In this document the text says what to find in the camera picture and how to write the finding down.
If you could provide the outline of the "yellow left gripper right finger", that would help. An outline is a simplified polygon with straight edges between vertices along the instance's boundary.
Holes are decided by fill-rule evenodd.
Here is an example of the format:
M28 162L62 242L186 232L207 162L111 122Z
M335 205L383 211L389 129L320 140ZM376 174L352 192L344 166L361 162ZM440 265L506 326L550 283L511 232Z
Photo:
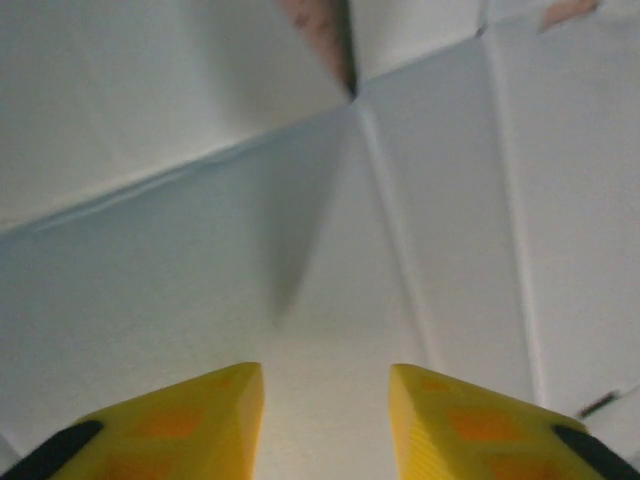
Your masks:
M579 421L412 364L394 364L389 415L401 479L636 479Z

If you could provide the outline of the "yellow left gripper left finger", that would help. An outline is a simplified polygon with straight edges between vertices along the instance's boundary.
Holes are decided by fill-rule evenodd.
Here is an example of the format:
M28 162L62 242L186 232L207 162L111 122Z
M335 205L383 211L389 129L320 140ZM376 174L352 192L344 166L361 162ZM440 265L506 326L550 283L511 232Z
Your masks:
M244 362L92 412L5 479L250 479L264 411L258 362Z

